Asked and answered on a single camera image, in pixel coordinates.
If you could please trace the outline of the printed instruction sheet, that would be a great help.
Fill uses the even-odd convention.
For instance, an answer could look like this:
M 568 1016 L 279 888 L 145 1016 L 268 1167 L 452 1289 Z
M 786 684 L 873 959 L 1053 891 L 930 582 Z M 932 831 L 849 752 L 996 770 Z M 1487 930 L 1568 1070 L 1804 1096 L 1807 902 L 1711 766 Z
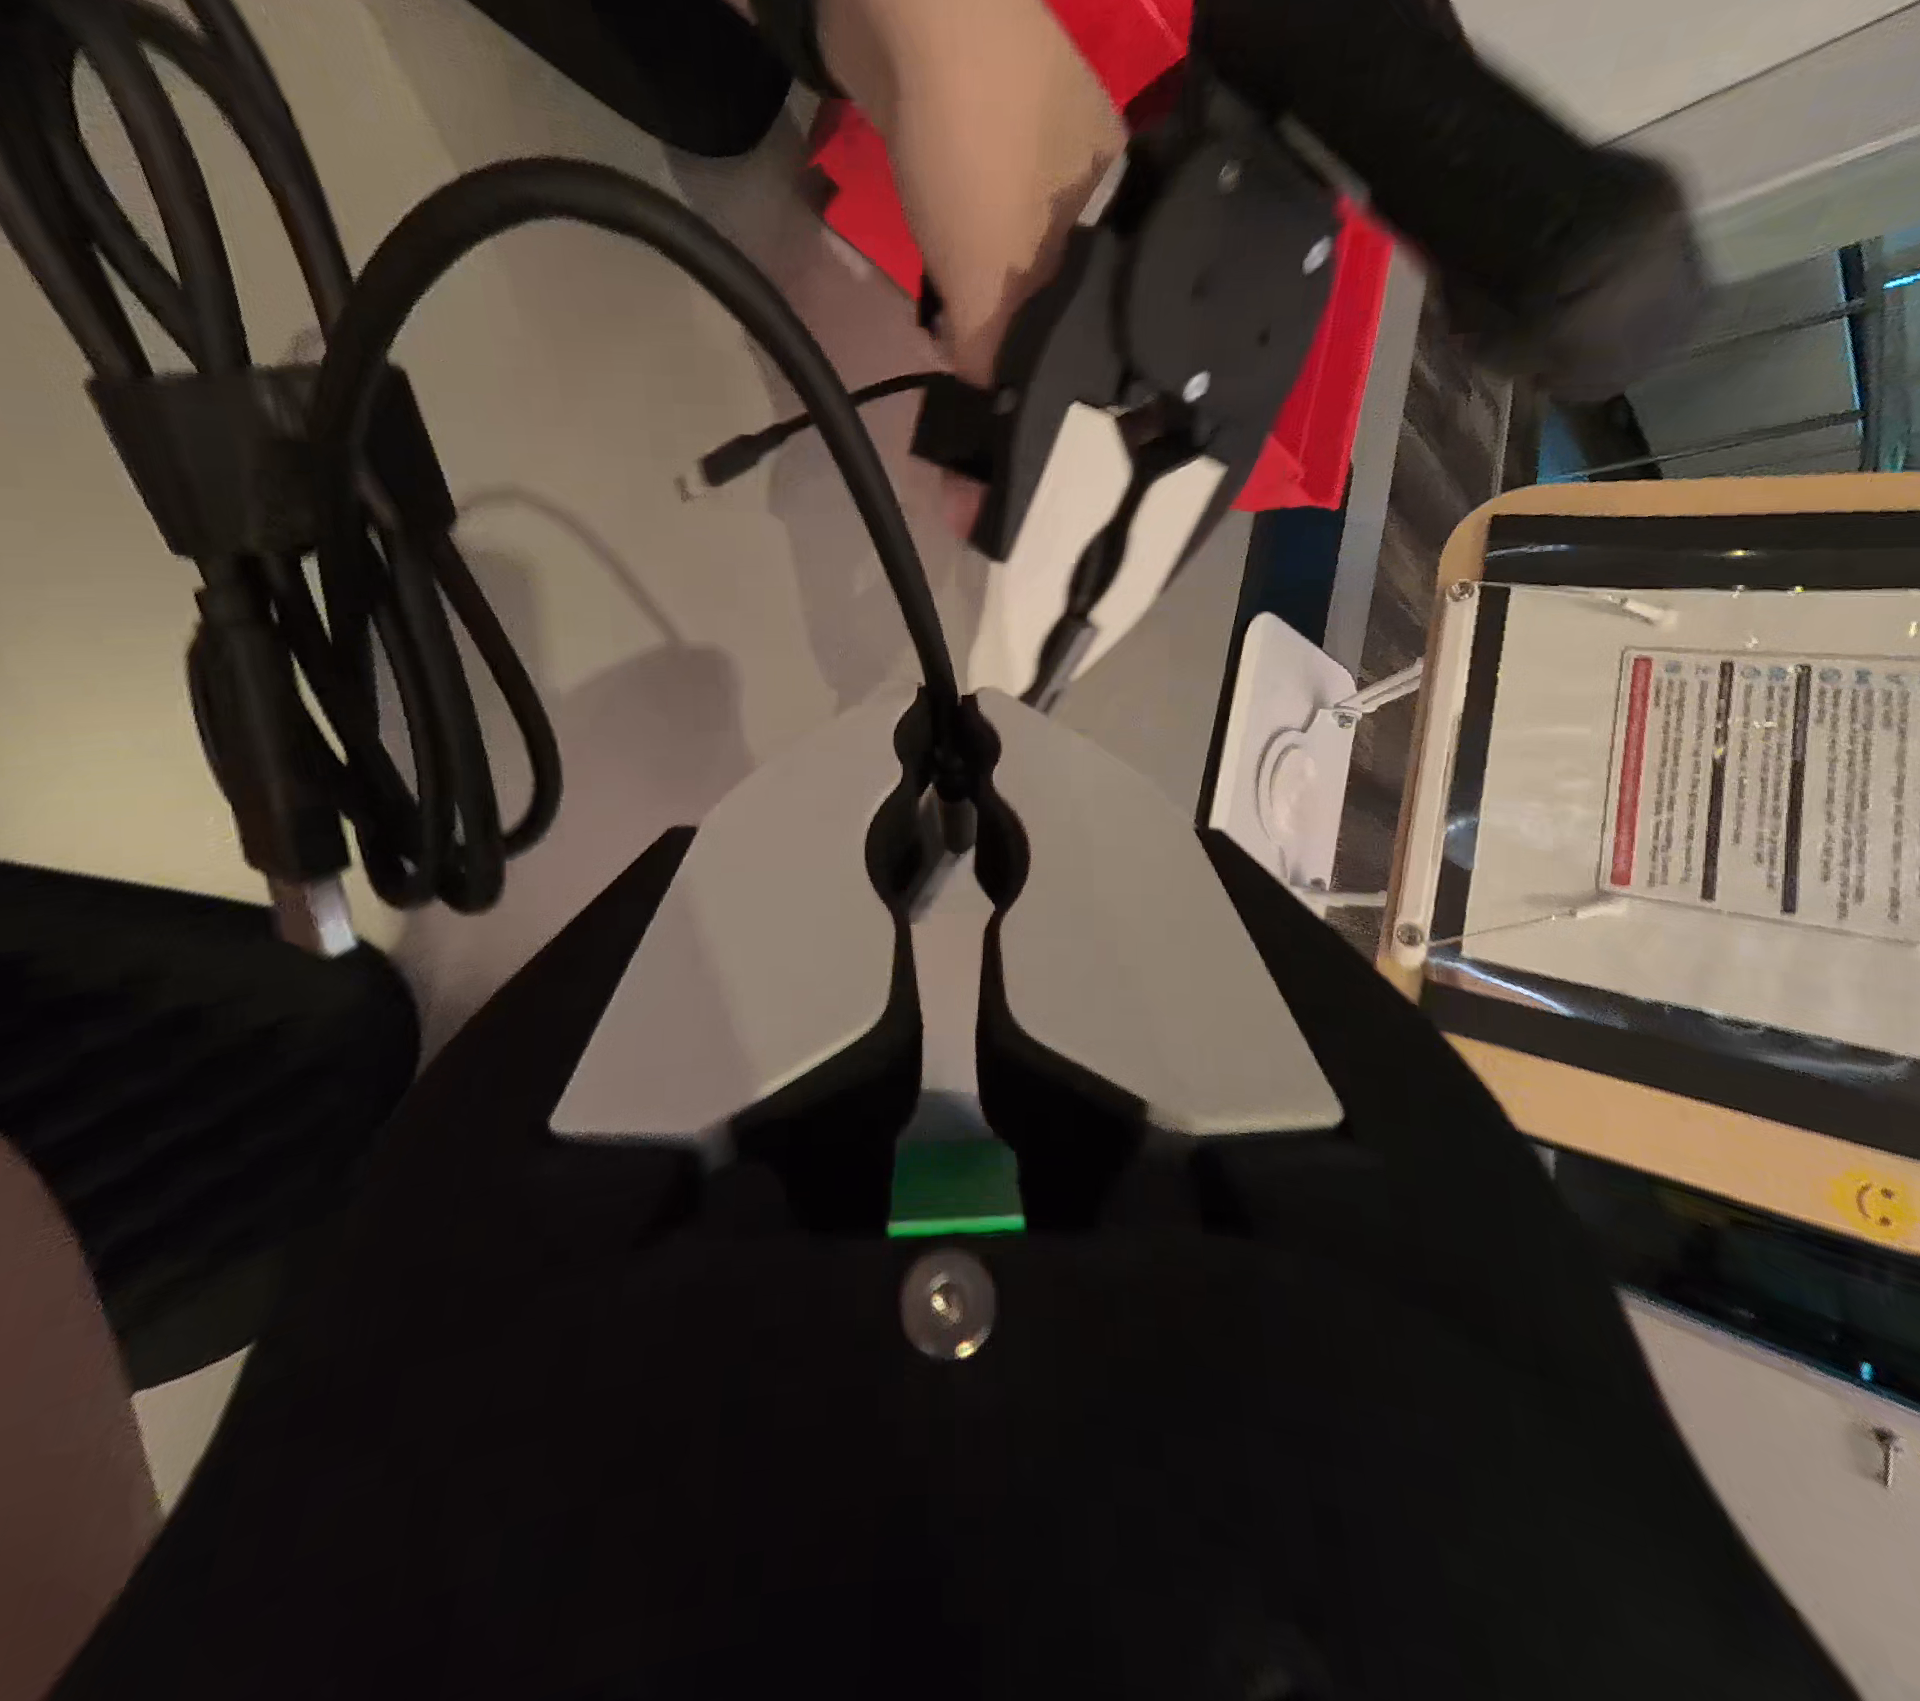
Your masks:
M 1630 648 L 1610 742 L 1604 893 L 1916 942 L 1914 662 Z

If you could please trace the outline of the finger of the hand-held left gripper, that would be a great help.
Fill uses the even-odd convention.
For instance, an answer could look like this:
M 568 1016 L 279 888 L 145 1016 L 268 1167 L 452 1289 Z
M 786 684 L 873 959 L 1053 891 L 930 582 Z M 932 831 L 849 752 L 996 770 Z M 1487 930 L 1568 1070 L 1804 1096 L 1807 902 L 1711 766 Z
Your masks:
M 1115 514 L 1068 568 L 1062 614 L 1086 612 L 1093 629 L 1068 687 L 1157 602 L 1209 521 L 1225 473 L 1213 457 L 1192 457 L 1159 473 L 1134 474 Z
M 1072 574 L 1115 518 L 1134 478 L 1111 409 L 1068 409 L 1014 536 L 986 568 L 979 602 L 979 681 L 1031 684 L 1047 633 L 1068 614 Z

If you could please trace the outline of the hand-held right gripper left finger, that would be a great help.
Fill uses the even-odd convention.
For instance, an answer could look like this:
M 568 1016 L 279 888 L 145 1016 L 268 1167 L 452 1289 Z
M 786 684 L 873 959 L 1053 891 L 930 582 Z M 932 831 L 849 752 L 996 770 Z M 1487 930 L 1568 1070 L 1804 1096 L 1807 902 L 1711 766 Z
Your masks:
M 754 769 L 694 829 L 548 1118 L 713 1159 L 737 1116 L 875 1091 L 903 1128 L 924 1025 L 892 872 L 915 845 L 922 689 L 887 684 Z

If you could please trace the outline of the short black USB cable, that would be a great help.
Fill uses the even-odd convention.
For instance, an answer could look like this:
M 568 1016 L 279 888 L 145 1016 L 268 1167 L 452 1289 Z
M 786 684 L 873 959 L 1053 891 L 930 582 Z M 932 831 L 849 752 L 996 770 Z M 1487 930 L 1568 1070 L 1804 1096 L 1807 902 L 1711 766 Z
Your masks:
M 965 388 L 965 384 L 962 384 L 949 373 L 920 370 L 875 381 L 852 391 L 849 399 L 855 409 L 865 409 L 873 403 L 903 394 L 924 394 L 925 399 L 932 399 L 935 392 L 971 394 L 974 391 Z M 708 493 L 715 488 L 728 488 L 766 463 L 788 441 L 793 441 L 811 429 L 813 419 L 801 413 L 771 422 L 760 430 L 722 441 L 677 473 L 676 491 L 684 502 L 694 502 L 708 496 Z M 1028 679 L 1021 683 L 1021 700 L 1039 710 L 1053 708 L 1064 695 L 1074 669 L 1091 648 L 1091 636 L 1093 629 L 1089 614 L 1064 612 L 1053 629 L 1046 633 L 1039 644 L 1037 658 L 1033 661 Z

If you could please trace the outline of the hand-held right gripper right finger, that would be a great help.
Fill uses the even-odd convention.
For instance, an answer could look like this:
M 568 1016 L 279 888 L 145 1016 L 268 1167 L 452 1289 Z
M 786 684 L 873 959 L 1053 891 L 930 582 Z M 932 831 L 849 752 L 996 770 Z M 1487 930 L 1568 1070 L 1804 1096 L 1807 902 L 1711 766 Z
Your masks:
M 1340 1101 L 1192 820 L 1017 698 L 974 696 L 1024 870 L 996 901 L 1002 991 L 1046 1050 L 1190 1139 L 1332 1132 Z

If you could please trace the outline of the green plastic bin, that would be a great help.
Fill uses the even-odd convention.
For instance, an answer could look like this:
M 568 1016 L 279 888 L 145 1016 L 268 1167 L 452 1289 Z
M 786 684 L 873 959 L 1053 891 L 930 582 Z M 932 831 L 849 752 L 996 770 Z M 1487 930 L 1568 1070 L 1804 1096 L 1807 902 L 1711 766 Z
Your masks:
M 889 1238 L 1008 1237 L 1025 1230 L 1019 1168 L 998 1139 L 903 1139 L 894 1149 Z

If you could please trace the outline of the wooden board with clear cover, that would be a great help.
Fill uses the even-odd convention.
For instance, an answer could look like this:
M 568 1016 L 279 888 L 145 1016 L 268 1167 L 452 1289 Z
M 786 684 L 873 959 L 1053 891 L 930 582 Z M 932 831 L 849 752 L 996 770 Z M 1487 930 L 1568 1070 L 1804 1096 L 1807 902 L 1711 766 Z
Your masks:
M 1869 522 L 1889 526 L 1894 542 L 1916 546 L 1917 476 L 1846 473 L 1800 476 L 1718 476 L 1662 484 L 1533 486 L 1503 493 L 1468 514 L 1447 536 L 1423 621 L 1423 683 L 1415 693 L 1411 744 L 1403 774 L 1376 969 L 1408 1001 L 1422 994 L 1426 914 L 1405 916 L 1403 898 L 1437 834 L 1423 807 L 1435 807 L 1451 765 L 1451 679 L 1466 672 L 1482 582 L 1486 538 L 1501 522 L 1533 530 L 1549 522 L 1576 529 L 1646 522 L 1675 525 L 1691 538 L 1737 521 Z M 1517 1047 L 1449 1032 L 1456 1053 L 1492 1091 L 1503 1115 L 1529 1140 L 1582 1156 L 1614 1160 L 1744 1209 L 1758 1209 L 1837 1238 L 1846 1233 L 1828 1202 L 1829 1185 L 1854 1167 L 1916 1175 L 1916 1160 L 1885 1149 L 1812 1132 L 1760 1115 L 1718 1106 L 1660 1087 L 1561 1065 L 1525 1034 Z

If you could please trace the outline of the person's left hand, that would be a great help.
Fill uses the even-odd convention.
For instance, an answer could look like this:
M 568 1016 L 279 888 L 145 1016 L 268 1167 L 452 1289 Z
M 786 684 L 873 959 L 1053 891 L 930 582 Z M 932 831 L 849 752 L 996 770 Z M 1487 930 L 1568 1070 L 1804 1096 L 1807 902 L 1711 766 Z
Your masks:
M 1124 148 L 1119 114 L 1044 0 L 816 0 L 816 22 L 892 164 L 941 352 L 987 384 Z

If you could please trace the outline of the yellow smiley sticker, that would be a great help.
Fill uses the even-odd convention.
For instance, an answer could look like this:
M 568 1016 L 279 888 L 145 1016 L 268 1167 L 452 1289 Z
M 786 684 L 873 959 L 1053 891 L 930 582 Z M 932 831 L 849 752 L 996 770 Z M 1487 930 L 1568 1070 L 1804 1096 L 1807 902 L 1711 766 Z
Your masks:
M 1828 1190 L 1828 1202 L 1840 1227 L 1861 1243 L 1917 1256 L 1917 1179 L 1854 1167 Z

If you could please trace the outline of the person's leg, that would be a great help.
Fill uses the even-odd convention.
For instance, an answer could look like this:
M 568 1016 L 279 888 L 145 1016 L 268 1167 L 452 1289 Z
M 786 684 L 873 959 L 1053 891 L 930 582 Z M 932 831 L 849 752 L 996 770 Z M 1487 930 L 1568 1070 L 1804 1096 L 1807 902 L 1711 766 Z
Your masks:
M 2 1694 L 46 1697 L 162 1522 L 82 1247 L 2 1146 Z

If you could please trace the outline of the white moulded tray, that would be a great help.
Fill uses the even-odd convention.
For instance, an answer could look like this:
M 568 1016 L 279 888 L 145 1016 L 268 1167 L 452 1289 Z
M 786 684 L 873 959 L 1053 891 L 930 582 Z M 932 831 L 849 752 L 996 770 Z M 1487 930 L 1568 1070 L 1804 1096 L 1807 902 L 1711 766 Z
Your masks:
M 1362 723 L 1415 695 L 1423 672 L 1415 661 L 1359 687 L 1276 614 L 1254 616 L 1239 644 L 1208 829 L 1322 919 L 1382 910 L 1382 891 L 1335 888 L 1335 836 Z

